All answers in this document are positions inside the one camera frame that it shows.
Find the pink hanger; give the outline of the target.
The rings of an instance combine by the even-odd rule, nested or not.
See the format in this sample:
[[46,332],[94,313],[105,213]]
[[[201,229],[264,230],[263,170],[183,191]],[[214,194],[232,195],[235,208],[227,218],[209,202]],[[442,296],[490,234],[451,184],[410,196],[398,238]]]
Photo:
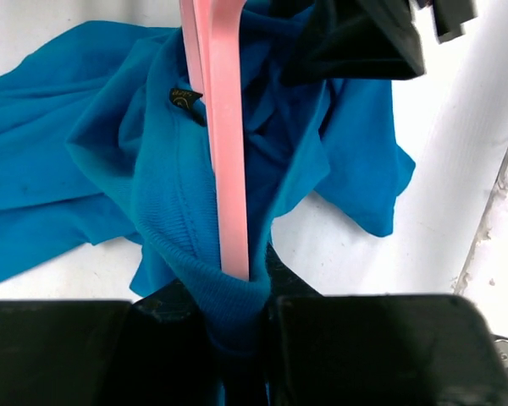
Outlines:
[[203,94],[216,182],[223,273],[247,281],[249,251],[240,82],[240,17],[245,2],[179,3],[190,85]]

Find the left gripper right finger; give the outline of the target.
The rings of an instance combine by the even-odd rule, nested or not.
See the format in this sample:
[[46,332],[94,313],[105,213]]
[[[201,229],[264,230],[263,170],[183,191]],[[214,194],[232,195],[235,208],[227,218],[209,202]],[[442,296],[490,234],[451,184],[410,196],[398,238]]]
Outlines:
[[267,252],[272,405],[508,405],[486,320],[452,294],[324,296]]

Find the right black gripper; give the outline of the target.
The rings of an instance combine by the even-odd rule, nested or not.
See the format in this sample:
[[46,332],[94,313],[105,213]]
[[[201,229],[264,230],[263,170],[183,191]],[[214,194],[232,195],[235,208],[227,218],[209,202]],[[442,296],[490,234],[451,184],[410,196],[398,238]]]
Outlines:
[[412,3],[394,0],[281,1],[279,16],[307,12],[281,82],[412,80],[425,74]]

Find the blue t shirt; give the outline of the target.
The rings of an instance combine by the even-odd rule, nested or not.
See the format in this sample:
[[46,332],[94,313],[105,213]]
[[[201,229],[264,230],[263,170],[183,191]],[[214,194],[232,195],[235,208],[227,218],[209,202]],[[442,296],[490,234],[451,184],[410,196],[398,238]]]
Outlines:
[[179,279],[212,340],[252,356],[274,218],[316,192],[388,236],[415,168],[395,139],[390,81],[280,84],[307,18],[277,19],[263,1],[241,18],[248,281],[220,268],[207,131],[168,96],[188,84],[180,30],[89,21],[0,77],[0,282],[125,237],[142,247],[135,293]]

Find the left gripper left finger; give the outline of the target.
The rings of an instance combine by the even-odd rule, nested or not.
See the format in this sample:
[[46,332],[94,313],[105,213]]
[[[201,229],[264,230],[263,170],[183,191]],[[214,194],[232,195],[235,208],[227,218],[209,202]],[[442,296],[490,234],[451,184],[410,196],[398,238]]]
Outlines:
[[179,282],[138,300],[0,300],[0,405],[216,405],[202,318]]

